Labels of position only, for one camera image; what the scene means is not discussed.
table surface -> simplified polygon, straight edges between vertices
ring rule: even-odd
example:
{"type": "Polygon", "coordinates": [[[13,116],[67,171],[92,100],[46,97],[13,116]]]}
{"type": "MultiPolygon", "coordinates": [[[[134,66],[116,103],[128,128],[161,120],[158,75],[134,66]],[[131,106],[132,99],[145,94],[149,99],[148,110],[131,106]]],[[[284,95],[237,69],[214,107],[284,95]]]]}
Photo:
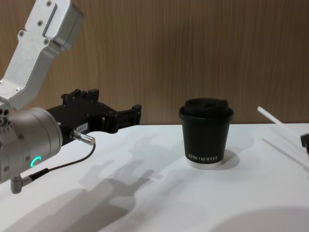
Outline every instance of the table surface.
{"type": "MultiPolygon", "coordinates": [[[[288,124],[298,134],[309,124],[288,124]]],[[[91,133],[93,156],[10,193],[0,185],[2,232],[307,232],[309,156],[273,124],[231,125],[223,164],[186,163],[179,125],[91,133]]],[[[23,173],[84,157],[74,141],[23,173]]]]}

robotic arm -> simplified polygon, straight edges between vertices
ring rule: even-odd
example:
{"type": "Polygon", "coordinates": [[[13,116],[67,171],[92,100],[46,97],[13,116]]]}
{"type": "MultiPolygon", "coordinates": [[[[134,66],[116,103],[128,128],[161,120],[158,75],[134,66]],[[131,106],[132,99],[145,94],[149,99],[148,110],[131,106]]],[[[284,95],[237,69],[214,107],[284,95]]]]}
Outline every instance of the robotic arm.
{"type": "Polygon", "coordinates": [[[18,46],[0,80],[0,184],[11,179],[11,190],[20,193],[31,175],[20,174],[56,155],[74,139],[89,145],[86,133],[118,129],[140,123],[141,106],[117,112],[98,102],[99,91],[62,95],[63,104],[49,110],[20,110],[37,96],[54,57],[69,50],[84,16],[70,0],[36,0],[18,46]]]}

metal connector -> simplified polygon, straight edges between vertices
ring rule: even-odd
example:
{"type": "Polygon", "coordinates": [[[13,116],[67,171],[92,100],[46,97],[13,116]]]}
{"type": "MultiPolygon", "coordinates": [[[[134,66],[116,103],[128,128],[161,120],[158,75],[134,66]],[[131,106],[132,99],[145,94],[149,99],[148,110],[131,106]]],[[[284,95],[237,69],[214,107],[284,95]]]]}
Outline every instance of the metal connector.
{"type": "Polygon", "coordinates": [[[96,143],[96,139],[94,137],[91,137],[91,136],[86,135],[86,134],[82,134],[82,133],[78,132],[77,130],[72,130],[70,136],[71,136],[72,139],[82,141],[82,142],[84,142],[88,145],[91,145],[91,146],[93,146],[96,143]]]}

black cable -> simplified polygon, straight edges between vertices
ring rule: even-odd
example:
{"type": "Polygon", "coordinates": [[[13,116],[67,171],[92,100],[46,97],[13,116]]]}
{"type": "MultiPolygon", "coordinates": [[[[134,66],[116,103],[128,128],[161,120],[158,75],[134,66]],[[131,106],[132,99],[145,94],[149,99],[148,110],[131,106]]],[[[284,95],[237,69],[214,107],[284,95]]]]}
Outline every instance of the black cable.
{"type": "Polygon", "coordinates": [[[29,177],[32,179],[32,181],[35,181],[36,179],[40,178],[41,176],[43,176],[43,175],[45,175],[45,174],[47,174],[47,173],[49,173],[51,171],[54,171],[54,170],[57,170],[57,169],[60,169],[60,168],[64,168],[64,167],[68,167],[70,165],[82,162],[82,161],[88,159],[94,153],[95,149],[96,149],[96,144],[93,144],[91,152],[87,156],[85,156],[84,158],[79,159],[77,161],[73,161],[71,163],[66,163],[66,164],[63,164],[63,165],[51,168],[51,169],[48,169],[48,168],[42,169],[42,170],[40,170],[40,171],[38,171],[38,172],[36,172],[34,174],[29,175],[29,177]]]}

wooden wall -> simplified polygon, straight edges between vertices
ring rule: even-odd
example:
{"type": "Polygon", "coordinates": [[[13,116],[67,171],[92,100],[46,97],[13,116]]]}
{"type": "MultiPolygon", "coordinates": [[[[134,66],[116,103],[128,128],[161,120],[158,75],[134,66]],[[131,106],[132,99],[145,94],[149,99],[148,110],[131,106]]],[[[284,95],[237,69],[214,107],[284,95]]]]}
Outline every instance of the wooden wall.
{"type": "MultiPolygon", "coordinates": [[[[186,99],[229,100],[234,123],[309,122],[309,0],[74,0],[85,22],[30,106],[49,108],[76,88],[100,89],[143,124],[179,123],[186,99]]],[[[34,0],[0,0],[3,76],[34,0]]]]}

